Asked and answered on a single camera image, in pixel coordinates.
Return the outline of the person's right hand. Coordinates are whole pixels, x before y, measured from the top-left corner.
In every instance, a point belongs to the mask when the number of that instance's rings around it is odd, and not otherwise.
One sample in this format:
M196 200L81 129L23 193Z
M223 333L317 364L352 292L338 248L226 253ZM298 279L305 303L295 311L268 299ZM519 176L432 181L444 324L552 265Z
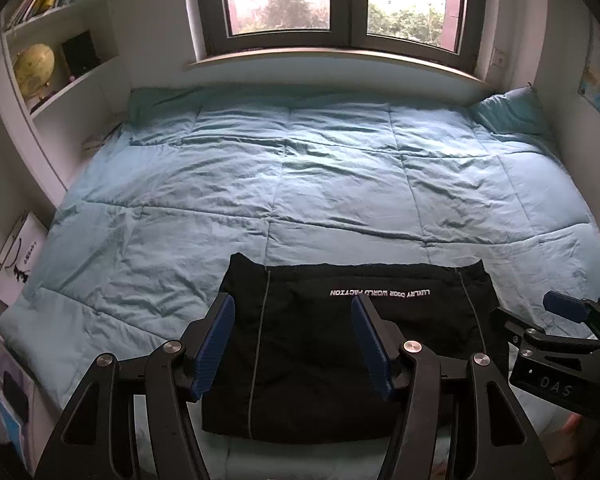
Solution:
M554 467L562 466L574 459L578 447L578 431L583 417L571 414L562 428L549 434L544 441L545 451Z

